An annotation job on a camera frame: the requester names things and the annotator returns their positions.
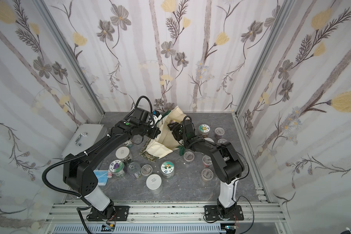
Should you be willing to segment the grey label seed jar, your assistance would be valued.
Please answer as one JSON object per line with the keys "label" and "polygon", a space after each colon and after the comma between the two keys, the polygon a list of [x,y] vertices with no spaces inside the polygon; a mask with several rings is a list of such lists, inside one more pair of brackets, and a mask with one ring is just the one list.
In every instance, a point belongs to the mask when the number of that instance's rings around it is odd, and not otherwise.
{"label": "grey label seed jar", "polygon": [[154,195],[160,194],[163,189],[161,177],[158,174],[149,175],[146,179],[146,186]]}

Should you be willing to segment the red orange label seed jar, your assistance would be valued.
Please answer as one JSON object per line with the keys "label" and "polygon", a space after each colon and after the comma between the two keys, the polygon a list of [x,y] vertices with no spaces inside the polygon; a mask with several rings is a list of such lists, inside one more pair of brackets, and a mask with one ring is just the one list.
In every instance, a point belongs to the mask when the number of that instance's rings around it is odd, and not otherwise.
{"label": "red orange label seed jar", "polygon": [[164,161],[161,165],[161,173],[165,178],[175,175],[175,165],[171,161]]}

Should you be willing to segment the plain white lid jar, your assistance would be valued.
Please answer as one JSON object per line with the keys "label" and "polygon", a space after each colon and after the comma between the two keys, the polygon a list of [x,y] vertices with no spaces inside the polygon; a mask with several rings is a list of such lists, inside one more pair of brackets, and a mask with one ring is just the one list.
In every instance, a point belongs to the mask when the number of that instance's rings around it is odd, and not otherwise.
{"label": "plain white lid jar", "polygon": [[125,165],[128,165],[132,162],[132,154],[128,147],[122,146],[116,150],[116,158],[122,161]]}

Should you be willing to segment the white purple cartoon seed jar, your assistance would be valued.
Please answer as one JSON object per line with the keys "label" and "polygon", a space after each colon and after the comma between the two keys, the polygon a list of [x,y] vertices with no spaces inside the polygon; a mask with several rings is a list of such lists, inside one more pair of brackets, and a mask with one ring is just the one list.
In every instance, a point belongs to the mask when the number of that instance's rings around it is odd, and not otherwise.
{"label": "white purple cartoon seed jar", "polygon": [[112,173],[113,176],[116,177],[124,177],[125,172],[125,164],[121,160],[113,161],[109,166],[109,171]]}

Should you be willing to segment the white cartoon label seed jar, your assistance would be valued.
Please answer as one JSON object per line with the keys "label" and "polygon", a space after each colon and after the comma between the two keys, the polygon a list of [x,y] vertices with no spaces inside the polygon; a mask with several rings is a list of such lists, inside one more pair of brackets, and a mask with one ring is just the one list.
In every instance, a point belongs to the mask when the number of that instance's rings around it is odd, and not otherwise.
{"label": "white cartoon label seed jar", "polygon": [[201,124],[199,127],[198,127],[198,130],[199,130],[199,133],[200,135],[203,137],[203,138],[207,138],[209,137],[209,133],[210,133],[210,126],[207,125],[207,124]]}

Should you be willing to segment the yellow stripe lid jar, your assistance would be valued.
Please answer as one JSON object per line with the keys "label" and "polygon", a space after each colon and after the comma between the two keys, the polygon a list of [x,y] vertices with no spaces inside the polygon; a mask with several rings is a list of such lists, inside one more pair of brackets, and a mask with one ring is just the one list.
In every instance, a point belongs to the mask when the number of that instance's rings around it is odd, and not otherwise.
{"label": "yellow stripe lid jar", "polygon": [[205,168],[202,170],[201,178],[204,182],[211,181],[214,178],[214,173],[211,169]]}

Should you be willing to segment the clear purple label seed jar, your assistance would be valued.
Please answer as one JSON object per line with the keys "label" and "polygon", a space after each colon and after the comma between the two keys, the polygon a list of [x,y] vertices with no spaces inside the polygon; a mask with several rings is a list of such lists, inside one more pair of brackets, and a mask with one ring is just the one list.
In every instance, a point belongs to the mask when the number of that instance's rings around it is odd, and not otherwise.
{"label": "clear purple label seed jar", "polygon": [[220,139],[220,138],[223,138],[223,136],[225,135],[225,130],[222,128],[222,127],[217,127],[215,130],[214,130],[214,134],[215,134],[215,138],[217,139]]}

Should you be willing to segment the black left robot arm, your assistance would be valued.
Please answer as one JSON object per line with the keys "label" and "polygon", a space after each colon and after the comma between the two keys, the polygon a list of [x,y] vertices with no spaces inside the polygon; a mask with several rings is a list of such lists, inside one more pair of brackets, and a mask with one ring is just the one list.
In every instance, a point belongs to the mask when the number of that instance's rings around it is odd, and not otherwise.
{"label": "black left robot arm", "polygon": [[[99,188],[94,171],[107,156],[131,138],[146,136],[155,139],[160,134],[160,129],[156,127],[154,117],[153,108],[144,110],[135,104],[132,111],[97,143],[77,155],[69,154],[63,161],[46,168],[42,174],[44,184],[54,191],[80,198],[103,219],[110,219],[116,213],[114,202]],[[59,166],[63,167],[62,180],[70,190],[61,189],[47,179],[47,174]]]}

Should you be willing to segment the clear jar grey contents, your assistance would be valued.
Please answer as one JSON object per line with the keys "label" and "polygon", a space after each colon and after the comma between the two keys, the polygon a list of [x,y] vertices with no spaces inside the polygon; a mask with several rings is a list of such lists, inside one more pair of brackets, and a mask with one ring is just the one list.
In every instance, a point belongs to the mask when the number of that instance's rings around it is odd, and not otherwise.
{"label": "clear jar grey contents", "polygon": [[223,144],[223,143],[226,143],[228,140],[224,139],[224,138],[221,138],[217,141],[217,143],[219,144]]}

